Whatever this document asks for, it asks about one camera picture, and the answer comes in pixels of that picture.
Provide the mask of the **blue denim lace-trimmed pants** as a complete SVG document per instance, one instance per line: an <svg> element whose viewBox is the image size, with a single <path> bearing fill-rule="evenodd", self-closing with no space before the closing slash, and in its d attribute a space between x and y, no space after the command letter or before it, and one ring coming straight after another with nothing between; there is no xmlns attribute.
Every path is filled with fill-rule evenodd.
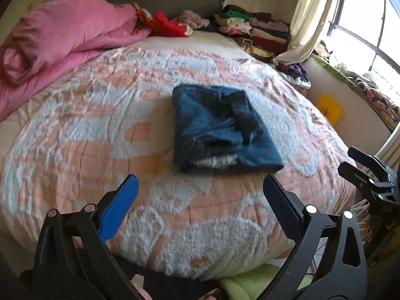
<svg viewBox="0 0 400 300"><path fill-rule="evenodd" d="M180 84L173 88L173 164L185 174L274 174L284 162L244 90Z"/></svg>

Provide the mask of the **cluttered window sill items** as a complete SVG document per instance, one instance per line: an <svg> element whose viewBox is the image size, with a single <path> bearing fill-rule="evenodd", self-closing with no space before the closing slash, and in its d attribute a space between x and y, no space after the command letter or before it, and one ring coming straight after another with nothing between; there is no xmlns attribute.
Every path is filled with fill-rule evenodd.
<svg viewBox="0 0 400 300"><path fill-rule="evenodd" d="M361 97L378 115L390 132L393 132L399 125L399 104L396 104L387 95L378 89L373 80L364 75L347 70L344 64L338 64L333 67L330 65L330 56L332 52L323 40L316 44L310 55L321 67L330 75L348 87Z"/></svg>

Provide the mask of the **green cushion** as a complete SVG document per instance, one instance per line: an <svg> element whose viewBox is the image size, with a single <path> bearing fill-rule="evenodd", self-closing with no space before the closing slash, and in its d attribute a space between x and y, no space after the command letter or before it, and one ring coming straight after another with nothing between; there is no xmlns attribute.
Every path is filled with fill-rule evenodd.
<svg viewBox="0 0 400 300"><path fill-rule="evenodd" d="M218 284L228 299L254 300L267 288L280 268L264 264L230 278L220 278Z"/></svg>

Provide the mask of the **purple clothes pile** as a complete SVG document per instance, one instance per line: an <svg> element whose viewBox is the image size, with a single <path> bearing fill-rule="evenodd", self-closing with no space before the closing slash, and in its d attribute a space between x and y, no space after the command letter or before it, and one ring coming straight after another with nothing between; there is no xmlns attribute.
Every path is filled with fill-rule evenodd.
<svg viewBox="0 0 400 300"><path fill-rule="evenodd" d="M298 85L305 89L311 88L311 82L309 81L309 74L301 63L295 64L277 64L276 70L281 73L291 84Z"/></svg>

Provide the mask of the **peach white patterned bedspread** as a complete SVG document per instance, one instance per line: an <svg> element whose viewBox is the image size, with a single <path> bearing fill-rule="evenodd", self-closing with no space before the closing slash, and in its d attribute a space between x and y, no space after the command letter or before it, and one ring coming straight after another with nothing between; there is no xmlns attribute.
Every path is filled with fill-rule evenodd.
<svg viewBox="0 0 400 300"><path fill-rule="evenodd" d="M134 174L138 197L108 241L130 262L207 280L288 252L265 174L174 168L172 91L181 83L244 90L283 159L285 189L324 213L351 207L355 188L338 175L348 148L326 118L268 64L196 32L105 51L1 123L1 231L34 251L50 209L79 211Z"/></svg>

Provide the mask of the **stack of folded clothes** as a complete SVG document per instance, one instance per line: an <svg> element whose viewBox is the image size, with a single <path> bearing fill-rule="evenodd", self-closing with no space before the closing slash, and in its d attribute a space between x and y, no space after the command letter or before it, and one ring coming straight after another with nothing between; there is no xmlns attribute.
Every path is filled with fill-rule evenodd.
<svg viewBox="0 0 400 300"><path fill-rule="evenodd" d="M274 19L270 13L250 13L236 5L227 5L214 18L220 34L261 62L269 63L288 49L290 25Z"/></svg>

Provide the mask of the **cream window curtain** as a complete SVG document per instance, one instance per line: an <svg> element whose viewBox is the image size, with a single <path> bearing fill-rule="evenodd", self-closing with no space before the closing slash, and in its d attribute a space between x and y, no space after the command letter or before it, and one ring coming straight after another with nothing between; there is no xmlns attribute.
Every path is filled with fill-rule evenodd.
<svg viewBox="0 0 400 300"><path fill-rule="evenodd" d="M275 64L304 62L313 52L328 20L333 0L298 0L291 19L287 51L275 56Z"/></svg>

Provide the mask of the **pink folded blanket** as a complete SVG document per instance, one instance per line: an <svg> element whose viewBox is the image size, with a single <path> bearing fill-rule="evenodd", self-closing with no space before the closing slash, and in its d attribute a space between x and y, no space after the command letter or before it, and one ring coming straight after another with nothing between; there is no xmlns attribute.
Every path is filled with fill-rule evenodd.
<svg viewBox="0 0 400 300"><path fill-rule="evenodd" d="M103 51L142 41L130 4L54 0L20 18L1 44L1 118Z"/></svg>

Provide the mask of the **red patterned cloth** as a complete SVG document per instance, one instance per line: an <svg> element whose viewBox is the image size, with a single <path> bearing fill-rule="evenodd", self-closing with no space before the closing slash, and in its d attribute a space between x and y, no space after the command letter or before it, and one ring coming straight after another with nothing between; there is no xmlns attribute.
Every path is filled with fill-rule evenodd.
<svg viewBox="0 0 400 300"><path fill-rule="evenodd" d="M140 23L151 30L153 36L186 38L192 35L193 29L183 23L170 20L163 11L151 14L147 9L141 8L136 2L132 3Z"/></svg>

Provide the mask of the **mauve crumpled cloth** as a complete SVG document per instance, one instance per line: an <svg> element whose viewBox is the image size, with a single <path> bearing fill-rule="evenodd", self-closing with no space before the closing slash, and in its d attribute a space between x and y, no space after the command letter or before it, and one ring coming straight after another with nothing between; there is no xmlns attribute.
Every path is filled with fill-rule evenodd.
<svg viewBox="0 0 400 300"><path fill-rule="evenodd" d="M210 25L210 21L205 18L201 18L201 16L194 11L185 10L180 15L175 17L173 21L177 23L187 25L193 30L199 30L202 28L206 28Z"/></svg>

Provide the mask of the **yellow card on wall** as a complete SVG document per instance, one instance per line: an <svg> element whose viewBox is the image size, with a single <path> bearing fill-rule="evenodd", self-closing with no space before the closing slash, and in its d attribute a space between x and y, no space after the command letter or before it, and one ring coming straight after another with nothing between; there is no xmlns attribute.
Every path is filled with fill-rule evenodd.
<svg viewBox="0 0 400 300"><path fill-rule="evenodd" d="M324 115L324 117L330 122L332 126L335 126L337 122L342 118L344 109L338 104L333 97L323 93L316 104L316 107Z"/></svg>

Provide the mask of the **window with dark frame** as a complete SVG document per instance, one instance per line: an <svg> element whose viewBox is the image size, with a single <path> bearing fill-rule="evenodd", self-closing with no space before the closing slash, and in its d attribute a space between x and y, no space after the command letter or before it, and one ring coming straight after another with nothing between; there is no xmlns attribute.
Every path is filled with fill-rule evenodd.
<svg viewBox="0 0 400 300"><path fill-rule="evenodd" d="M399 15L390 0L335 0L323 38L330 64L399 101Z"/></svg>

